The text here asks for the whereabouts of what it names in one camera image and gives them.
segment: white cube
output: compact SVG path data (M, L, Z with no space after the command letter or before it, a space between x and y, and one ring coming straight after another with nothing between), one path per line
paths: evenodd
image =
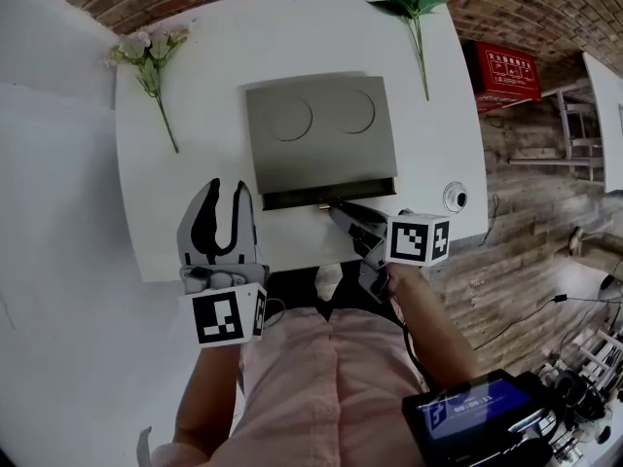
M189 334L200 347L243 344L262 337L266 291L258 284L206 290L180 298Z
M387 219L385 262L430 267L450 250L450 218L433 214L406 214Z

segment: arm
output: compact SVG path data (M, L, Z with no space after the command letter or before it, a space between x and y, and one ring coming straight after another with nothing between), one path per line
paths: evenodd
M208 457L229 438L240 346L203 349L175 418L174 443L184 443Z
M452 323L417 267L387 265L389 292L394 296L413 339L418 359L442 387L477 377L478 359Z

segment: person's left arm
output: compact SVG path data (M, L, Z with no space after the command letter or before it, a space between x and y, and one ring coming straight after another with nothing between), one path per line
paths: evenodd
M208 457L229 438L236 406L240 346L203 349L175 418L174 443Z

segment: black pants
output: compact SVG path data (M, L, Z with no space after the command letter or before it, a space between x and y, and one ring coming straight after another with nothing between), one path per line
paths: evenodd
M314 307L327 321L329 321L334 309L363 309L402 327L391 303L380 305L359 285L360 263L360 261L353 261L340 264L343 278L329 302L320 300L315 289L314 283L318 267L273 273L267 282L268 299L278 298L282 300L286 309ZM265 321L282 310L283 306L280 303L267 302Z

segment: pink shirt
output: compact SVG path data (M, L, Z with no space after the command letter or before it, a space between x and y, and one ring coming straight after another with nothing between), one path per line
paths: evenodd
M161 446L153 467L423 465L401 412L421 388L390 321L338 309L327 322L293 309L242 358L246 407L231 438L209 461L190 446Z

